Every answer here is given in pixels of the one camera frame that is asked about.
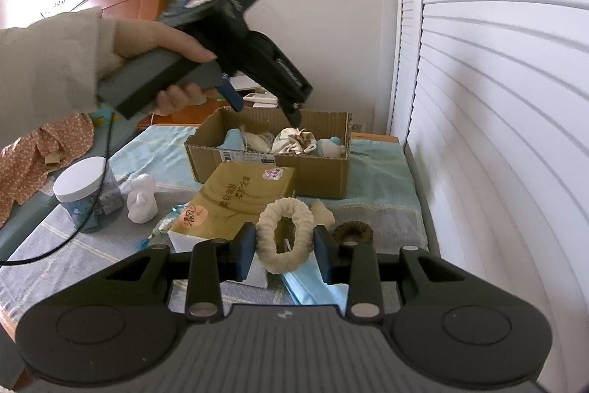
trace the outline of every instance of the cable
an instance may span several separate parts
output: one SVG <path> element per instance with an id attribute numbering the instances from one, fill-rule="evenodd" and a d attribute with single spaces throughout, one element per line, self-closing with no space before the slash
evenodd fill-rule
<path id="1" fill-rule="evenodd" d="M 49 250 L 48 252 L 45 252 L 41 255 L 37 255 L 36 257 L 31 257 L 30 259 L 0 260 L 0 267 L 16 267 L 18 265 L 28 265 L 30 263 L 35 263 L 35 262 L 39 262 L 39 260 L 46 259 L 50 255 L 53 255 L 55 252 L 59 252 L 63 247 L 65 247 L 69 242 L 71 242 L 76 237 L 76 235 L 78 233 L 80 233 L 80 230 L 82 230 L 82 228 L 84 228 L 84 225 L 86 225 L 86 223 L 90 220 L 90 216 L 92 216 L 92 214 L 94 213 L 94 208 L 96 207 L 96 204 L 100 201 L 100 195 L 102 194 L 102 189 L 104 188 L 104 179 L 105 179 L 106 173 L 107 173 L 108 158 L 110 157 L 110 141 L 111 141 L 111 134 L 113 132 L 114 115 L 115 115 L 115 113 L 112 112 L 110 122 L 108 122 L 107 146 L 106 146 L 106 149 L 104 152 L 104 158 L 106 159 L 106 161 L 104 162 L 104 170 L 102 171 L 102 178 L 100 179 L 100 187 L 98 187 L 98 190 L 96 191 L 96 197 L 94 199 L 94 202 L 92 203 L 92 208 L 88 211 L 88 215 L 86 216 L 86 218 L 84 219 L 84 221 L 82 222 L 80 227 L 78 227 L 72 235 L 70 235 L 67 239 L 65 239 L 57 247 L 54 247 L 53 249 Z"/>

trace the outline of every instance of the fingernail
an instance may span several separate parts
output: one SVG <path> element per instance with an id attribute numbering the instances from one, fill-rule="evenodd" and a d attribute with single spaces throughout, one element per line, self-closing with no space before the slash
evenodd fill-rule
<path id="1" fill-rule="evenodd" d="M 207 97 L 203 94 L 199 95 L 196 98 L 192 99 L 192 102 L 190 102 L 190 105 L 202 105 L 207 101 Z"/>
<path id="2" fill-rule="evenodd" d="M 204 56 L 208 61 L 215 60 L 217 58 L 217 55 L 210 50 L 205 50 Z"/>

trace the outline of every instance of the hand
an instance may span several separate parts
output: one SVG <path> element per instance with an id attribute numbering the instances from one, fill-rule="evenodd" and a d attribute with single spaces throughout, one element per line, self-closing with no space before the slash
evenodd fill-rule
<path id="1" fill-rule="evenodd" d="M 119 19 L 114 35 L 114 53 L 123 59 L 131 59 L 155 48 L 170 49 L 195 62 L 210 62 L 217 58 L 211 51 L 181 30 L 161 22 L 142 19 Z M 169 115 L 187 105 L 205 103 L 207 97 L 215 98 L 216 89 L 202 91 L 190 83 L 184 89 L 171 85 L 157 95 L 157 115 Z"/>

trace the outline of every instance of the beige sleeve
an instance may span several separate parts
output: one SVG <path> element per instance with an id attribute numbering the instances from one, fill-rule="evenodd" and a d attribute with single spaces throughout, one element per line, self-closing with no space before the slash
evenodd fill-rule
<path id="1" fill-rule="evenodd" d="M 115 27 L 94 8 L 0 30 L 0 148 L 44 123 L 96 110 Z"/>

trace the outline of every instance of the blue trigger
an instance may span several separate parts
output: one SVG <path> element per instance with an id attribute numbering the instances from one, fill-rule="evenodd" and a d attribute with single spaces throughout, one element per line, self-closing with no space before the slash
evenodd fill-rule
<path id="1" fill-rule="evenodd" d="M 241 95 L 239 95 L 233 85 L 231 85 L 230 78 L 227 74 L 223 74 L 223 81 L 221 85 L 217 87 L 217 91 L 225 97 L 225 100 L 234 111 L 239 112 L 243 109 L 243 98 L 241 98 Z"/>

